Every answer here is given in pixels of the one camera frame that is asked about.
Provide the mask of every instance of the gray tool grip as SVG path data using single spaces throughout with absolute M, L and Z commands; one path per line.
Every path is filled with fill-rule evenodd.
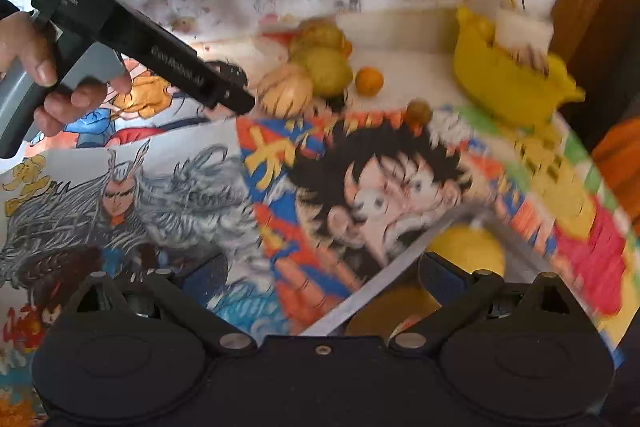
M 13 158 L 33 126 L 33 111 L 53 87 L 36 84 L 15 58 L 0 81 L 0 158 Z
M 36 84 L 16 58 L 6 76 L 0 81 L 0 158 L 13 158 L 23 140 L 30 141 L 38 128 L 33 123 L 33 111 L 44 103 L 46 96 L 56 90 L 67 96 L 86 78 L 100 80 L 105 84 L 114 76 L 126 73 L 120 55 L 100 42 L 94 42 L 75 62 L 65 57 L 73 57 L 67 52 L 64 41 L 59 39 L 56 51 L 58 71 L 64 75 L 54 87 Z

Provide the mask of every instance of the finger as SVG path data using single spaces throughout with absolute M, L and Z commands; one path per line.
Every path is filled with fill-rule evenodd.
M 107 86 L 101 82 L 87 80 L 79 84 L 76 90 L 71 94 L 71 104 L 82 110 L 84 116 L 104 102 L 107 95 Z
M 90 108 L 76 107 L 66 96 L 54 91 L 44 99 L 44 109 L 62 123 L 72 123 L 86 115 Z
M 131 91 L 131 77 L 129 73 L 124 73 L 111 79 L 111 87 L 120 94 L 127 94 Z
M 41 86 L 50 87 L 57 82 L 58 74 L 49 42 L 24 12 L 14 13 L 0 21 L 0 69 L 6 71 L 16 56 Z
M 65 128 L 62 122 L 53 118 L 43 107 L 39 107 L 33 112 L 33 121 L 45 136 L 55 136 Z

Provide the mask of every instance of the small orange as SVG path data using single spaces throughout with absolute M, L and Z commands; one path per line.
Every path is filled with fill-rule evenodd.
M 376 96 L 384 83 L 382 73 L 370 66 L 365 66 L 356 75 L 356 90 L 362 96 Z
M 351 41 L 345 40 L 340 52 L 344 55 L 344 58 L 351 57 L 351 53 L 353 53 L 353 44 L 351 44 Z

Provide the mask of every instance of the black handheld tool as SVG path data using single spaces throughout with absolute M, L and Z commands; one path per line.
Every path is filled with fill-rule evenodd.
M 169 270 L 146 275 L 133 299 L 93 273 L 33 359 L 46 425 L 608 425 L 593 412 L 612 359 L 556 274 L 505 283 L 434 253 L 420 271 L 446 304 L 388 346 L 269 336 L 260 348 L 191 301 Z
M 52 88 L 39 86 L 20 61 L 14 61 L 0 82 L 2 158 L 14 156 L 22 140 L 31 138 L 33 111 L 53 89 L 70 92 L 85 77 L 107 82 L 124 72 L 119 53 L 140 61 L 207 107 L 221 103 L 237 114 L 254 107 L 254 97 L 241 84 L 214 71 L 196 51 L 120 0 L 32 0 L 31 4 L 34 24 L 44 29 L 51 23 L 57 31 L 54 54 L 60 81 Z

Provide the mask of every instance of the anime poster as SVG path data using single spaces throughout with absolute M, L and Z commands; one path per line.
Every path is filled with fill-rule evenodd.
M 12 425 L 42 414 L 30 360 L 92 271 L 127 282 L 167 267 L 186 276 L 187 295 L 261 341 L 333 320 L 465 201 L 509 223 L 615 344 L 638 291 L 636 250 L 614 216 L 570 153 L 480 134 L 479 116 L 460 111 L 466 118 L 437 108 L 423 128 L 400 111 L 238 118 L 111 149 L 50 150 L 4 174 L 0 407 Z M 33 415 L 23 420 L 25 404 Z
M 532 213 L 448 109 L 422 130 L 402 125 L 401 112 L 240 118 L 238 137 L 262 250 L 292 333 L 356 292 L 453 206 L 490 204 L 508 221 L 523 207 Z M 540 222 L 522 228 L 541 253 L 553 249 Z
M 221 60 L 209 64 L 225 78 L 247 84 L 247 77 L 239 66 Z M 99 108 L 67 124 L 57 136 L 45 137 L 38 133 L 30 142 L 26 155 L 36 155 L 51 148 L 124 145 L 218 119 L 215 110 L 193 100 L 138 61 L 126 58 L 125 65 L 132 78 L 129 93 L 121 94 L 108 87 Z

